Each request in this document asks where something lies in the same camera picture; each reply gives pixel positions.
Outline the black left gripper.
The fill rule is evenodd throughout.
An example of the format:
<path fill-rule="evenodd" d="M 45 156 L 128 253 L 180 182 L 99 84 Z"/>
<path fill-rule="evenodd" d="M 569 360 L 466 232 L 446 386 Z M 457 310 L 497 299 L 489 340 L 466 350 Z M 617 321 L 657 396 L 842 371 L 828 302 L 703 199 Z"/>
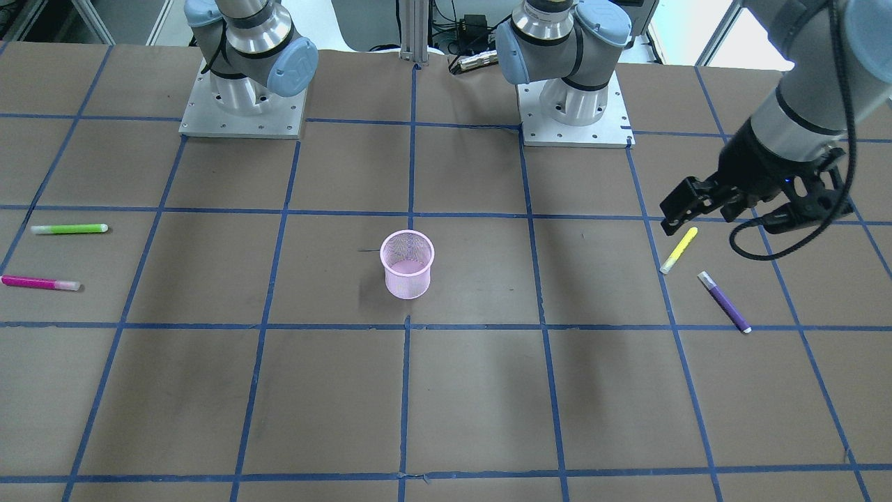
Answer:
<path fill-rule="evenodd" d="M 811 161 L 787 160 L 762 146 L 746 121 L 720 153 L 716 181 L 686 177 L 663 198 L 661 229 L 671 237 L 691 220 L 719 209 L 723 219 L 732 222 L 746 209 L 780 194 L 787 203 L 762 216 L 767 233 L 821 225 L 843 193 L 837 166 L 842 156 L 841 147 L 825 146 Z M 721 200 L 714 199 L 718 187 L 728 191 Z"/>

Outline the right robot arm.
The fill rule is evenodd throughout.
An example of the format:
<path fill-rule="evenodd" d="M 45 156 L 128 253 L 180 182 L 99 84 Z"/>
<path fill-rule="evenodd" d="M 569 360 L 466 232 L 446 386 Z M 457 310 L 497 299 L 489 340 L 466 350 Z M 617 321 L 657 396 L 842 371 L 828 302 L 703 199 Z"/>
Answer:
<path fill-rule="evenodd" d="M 232 114 L 261 113 L 271 96 L 293 98 L 308 89 L 319 56 L 279 1 L 187 1 L 183 10 L 203 53 L 217 104 Z"/>

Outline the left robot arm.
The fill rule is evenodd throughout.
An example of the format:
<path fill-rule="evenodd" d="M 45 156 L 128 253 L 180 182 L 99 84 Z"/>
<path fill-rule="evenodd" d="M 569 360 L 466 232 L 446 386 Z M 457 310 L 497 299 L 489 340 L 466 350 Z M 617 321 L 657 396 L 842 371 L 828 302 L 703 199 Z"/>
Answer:
<path fill-rule="evenodd" d="M 705 180 L 685 178 L 661 203 L 666 234 L 719 210 L 726 222 L 778 195 L 787 203 L 756 223 L 771 234 L 827 225 L 852 212 L 853 172 L 843 180 L 836 142 L 890 96 L 889 1 L 737 1 L 700 60 L 745 8 L 793 67 L 723 147 Z M 523 1 L 495 29 L 511 84 L 545 82 L 541 105 L 558 123 L 602 117 L 608 79 L 631 35 L 609 1 Z"/>

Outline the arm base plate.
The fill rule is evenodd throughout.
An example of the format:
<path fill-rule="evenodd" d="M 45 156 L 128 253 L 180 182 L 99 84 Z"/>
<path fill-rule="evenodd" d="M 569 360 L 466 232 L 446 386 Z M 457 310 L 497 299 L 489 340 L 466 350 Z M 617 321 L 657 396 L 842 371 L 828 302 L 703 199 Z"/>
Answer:
<path fill-rule="evenodd" d="M 208 139 L 287 139 L 302 136 L 308 88 L 280 96 L 248 77 L 223 79 L 212 71 L 192 83 L 179 133 Z"/>
<path fill-rule="evenodd" d="M 624 149 L 636 144 L 617 73 L 595 91 L 564 80 L 516 86 L 523 143 L 541 147 Z"/>

